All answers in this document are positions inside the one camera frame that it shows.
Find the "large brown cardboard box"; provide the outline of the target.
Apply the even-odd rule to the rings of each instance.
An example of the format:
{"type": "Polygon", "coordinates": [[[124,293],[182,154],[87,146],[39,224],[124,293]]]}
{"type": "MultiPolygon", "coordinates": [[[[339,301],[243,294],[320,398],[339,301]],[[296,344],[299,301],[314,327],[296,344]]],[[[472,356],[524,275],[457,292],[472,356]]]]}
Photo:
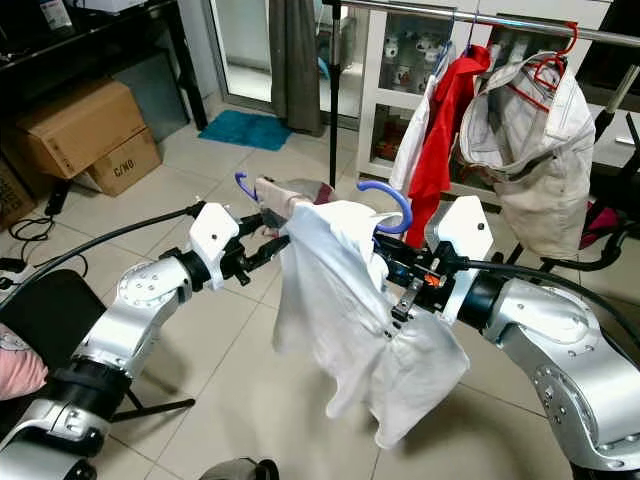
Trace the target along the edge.
{"type": "Polygon", "coordinates": [[[42,173],[72,179],[145,128],[131,88],[102,79],[5,125],[1,143],[42,173]]]}

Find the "purple blue clothes hanger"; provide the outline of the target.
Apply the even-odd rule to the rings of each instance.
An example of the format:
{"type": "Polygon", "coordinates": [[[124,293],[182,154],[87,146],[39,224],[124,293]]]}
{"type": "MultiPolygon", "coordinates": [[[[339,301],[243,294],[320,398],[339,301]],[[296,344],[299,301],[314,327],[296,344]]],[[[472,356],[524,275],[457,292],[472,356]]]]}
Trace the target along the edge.
{"type": "MultiPolygon", "coordinates": [[[[298,205],[323,205],[339,201],[339,198],[334,195],[333,187],[319,180],[294,179],[280,183],[261,175],[252,182],[248,182],[248,175],[244,172],[234,174],[234,179],[237,186],[259,206],[260,220],[269,229],[282,228],[298,205]]],[[[388,218],[398,218],[399,224],[392,227],[381,223],[376,224],[376,232],[388,234],[388,236],[401,236],[410,229],[413,221],[410,201],[398,189],[380,180],[361,180],[357,184],[357,189],[360,191],[376,189],[376,191],[387,193],[392,200],[396,201],[399,212],[389,214],[388,218]]]]}

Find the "cream hanging trousers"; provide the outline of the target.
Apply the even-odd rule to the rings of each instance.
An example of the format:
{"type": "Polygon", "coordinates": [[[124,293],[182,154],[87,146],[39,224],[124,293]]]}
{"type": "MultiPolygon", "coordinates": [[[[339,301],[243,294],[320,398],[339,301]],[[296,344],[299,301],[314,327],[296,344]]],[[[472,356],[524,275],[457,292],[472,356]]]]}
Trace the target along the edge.
{"type": "Polygon", "coordinates": [[[567,68],[554,96],[532,82],[553,51],[494,69],[462,116],[461,163],[492,184],[517,241],[544,259],[571,260],[588,214],[594,115],[567,68]]]}

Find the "white shirt with plaid lining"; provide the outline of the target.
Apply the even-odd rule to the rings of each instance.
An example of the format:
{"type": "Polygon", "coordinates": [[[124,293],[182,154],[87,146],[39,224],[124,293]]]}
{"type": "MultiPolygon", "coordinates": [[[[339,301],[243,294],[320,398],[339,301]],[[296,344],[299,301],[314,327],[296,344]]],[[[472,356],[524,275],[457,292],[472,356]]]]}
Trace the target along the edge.
{"type": "Polygon", "coordinates": [[[302,204],[279,229],[282,297],[273,348],[308,355],[335,381],[325,413],[361,404],[392,449],[452,392],[470,358],[436,315],[393,323],[384,282],[370,278],[370,248],[384,212],[352,201],[302,204]]]}

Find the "red hanging garment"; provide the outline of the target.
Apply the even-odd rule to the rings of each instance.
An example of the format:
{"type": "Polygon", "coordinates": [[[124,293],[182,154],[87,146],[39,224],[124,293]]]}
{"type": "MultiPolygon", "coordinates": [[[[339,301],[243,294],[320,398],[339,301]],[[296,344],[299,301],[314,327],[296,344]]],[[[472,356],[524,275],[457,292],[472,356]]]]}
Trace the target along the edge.
{"type": "Polygon", "coordinates": [[[471,45],[444,70],[428,97],[429,118],[424,141],[410,177],[413,225],[424,227],[434,215],[442,193],[451,188],[449,160],[461,115],[475,95],[475,79],[492,64],[484,46],[471,45]]]}

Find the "black folding chair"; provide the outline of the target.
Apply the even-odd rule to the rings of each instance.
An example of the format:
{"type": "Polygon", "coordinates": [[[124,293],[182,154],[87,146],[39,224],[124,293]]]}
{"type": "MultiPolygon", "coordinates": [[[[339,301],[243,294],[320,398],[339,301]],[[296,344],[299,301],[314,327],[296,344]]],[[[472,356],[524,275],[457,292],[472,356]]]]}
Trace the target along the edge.
{"type": "MultiPolygon", "coordinates": [[[[104,302],[96,296],[82,275],[70,269],[60,269],[42,276],[31,288],[17,292],[9,305],[1,308],[1,325],[18,335],[31,347],[50,372],[70,362],[96,321],[106,311],[104,302]]],[[[110,422],[124,422],[159,413],[184,410],[195,406],[196,399],[183,399],[143,407],[140,398],[127,393],[136,410],[120,411],[110,422]]],[[[20,416],[35,401],[36,393],[4,399],[0,402],[1,433],[8,434],[18,424],[20,416]]]]}

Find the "printed small cardboard box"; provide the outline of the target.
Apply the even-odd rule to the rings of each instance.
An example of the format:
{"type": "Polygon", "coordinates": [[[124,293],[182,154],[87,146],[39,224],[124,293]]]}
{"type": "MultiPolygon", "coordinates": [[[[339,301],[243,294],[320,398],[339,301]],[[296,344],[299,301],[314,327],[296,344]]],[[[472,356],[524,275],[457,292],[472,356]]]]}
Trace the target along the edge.
{"type": "Polygon", "coordinates": [[[111,197],[122,195],[163,163],[150,129],[143,128],[84,170],[82,184],[111,197]]]}

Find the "grey curtain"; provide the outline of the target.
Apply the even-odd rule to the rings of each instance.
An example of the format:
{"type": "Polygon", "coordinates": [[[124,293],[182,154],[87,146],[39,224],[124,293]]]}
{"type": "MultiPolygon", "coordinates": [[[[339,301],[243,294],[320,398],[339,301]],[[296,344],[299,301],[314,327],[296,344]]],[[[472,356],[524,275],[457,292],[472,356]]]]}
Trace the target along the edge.
{"type": "Polygon", "coordinates": [[[319,137],[317,24],[314,0],[268,0],[271,110],[293,132],[319,137]]]}

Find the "red clothes hanger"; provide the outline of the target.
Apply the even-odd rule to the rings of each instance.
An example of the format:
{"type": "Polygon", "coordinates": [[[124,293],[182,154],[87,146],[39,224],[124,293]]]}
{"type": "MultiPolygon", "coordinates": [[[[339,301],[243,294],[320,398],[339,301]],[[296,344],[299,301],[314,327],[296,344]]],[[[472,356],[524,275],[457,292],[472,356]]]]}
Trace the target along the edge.
{"type": "Polygon", "coordinates": [[[548,58],[541,59],[532,72],[532,82],[540,92],[554,96],[568,68],[567,55],[575,49],[579,41],[579,23],[570,20],[566,26],[571,29],[570,41],[562,49],[556,50],[548,58]]]}

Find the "black desk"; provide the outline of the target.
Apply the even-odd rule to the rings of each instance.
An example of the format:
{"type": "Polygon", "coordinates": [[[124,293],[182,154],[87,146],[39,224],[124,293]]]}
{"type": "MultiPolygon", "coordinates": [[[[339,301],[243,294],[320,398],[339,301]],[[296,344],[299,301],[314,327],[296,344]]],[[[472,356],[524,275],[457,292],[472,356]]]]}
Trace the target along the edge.
{"type": "Polygon", "coordinates": [[[52,0],[69,13],[70,27],[60,29],[47,23],[42,4],[0,0],[0,109],[18,113],[109,76],[125,59],[157,49],[166,37],[189,111],[206,113],[178,0],[145,0],[115,15],[52,0]]]}

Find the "grey robot foot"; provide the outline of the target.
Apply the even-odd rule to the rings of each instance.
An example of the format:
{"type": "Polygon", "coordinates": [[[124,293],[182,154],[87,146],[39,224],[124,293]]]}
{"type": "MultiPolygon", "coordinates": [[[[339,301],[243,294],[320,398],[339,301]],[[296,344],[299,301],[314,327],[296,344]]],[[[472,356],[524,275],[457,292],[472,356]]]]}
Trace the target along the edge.
{"type": "Polygon", "coordinates": [[[270,458],[243,457],[220,463],[219,467],[224,480],[280,480],[279,468],[270,458]]]}

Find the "blue floor mat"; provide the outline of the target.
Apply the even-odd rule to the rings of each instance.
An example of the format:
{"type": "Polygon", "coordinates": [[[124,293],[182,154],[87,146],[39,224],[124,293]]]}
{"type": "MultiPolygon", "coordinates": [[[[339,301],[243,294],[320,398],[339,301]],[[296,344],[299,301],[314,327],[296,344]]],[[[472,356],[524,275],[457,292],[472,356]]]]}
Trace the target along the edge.
{"type": "Polygon", "coordinates": [[[291,136],[291,129],[275,116],[233,109],[221,111],[198,133],[201,140],[268,151],[279,151],[291,136]]]}

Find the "white hanging garment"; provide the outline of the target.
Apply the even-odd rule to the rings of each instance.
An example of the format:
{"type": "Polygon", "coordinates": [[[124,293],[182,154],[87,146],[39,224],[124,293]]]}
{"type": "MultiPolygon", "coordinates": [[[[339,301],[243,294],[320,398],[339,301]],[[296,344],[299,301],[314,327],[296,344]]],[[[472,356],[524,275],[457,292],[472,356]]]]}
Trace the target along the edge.
{"type": "Polygon", "coordinates": [[[399,142],[396,160],[394,160],[392,172],[390,172],[389,186],[398,189],[404,196],[410,193],[413,178],[413,170],[420,159],[422,146],[424,146],[425,134],[428,133],[430,120],[430,101],[433,99],[436,84],[439,83],[439,74],[430,74],[426,88],[422,93],[419,105],[413,110],[401,142],[399,142]]]}

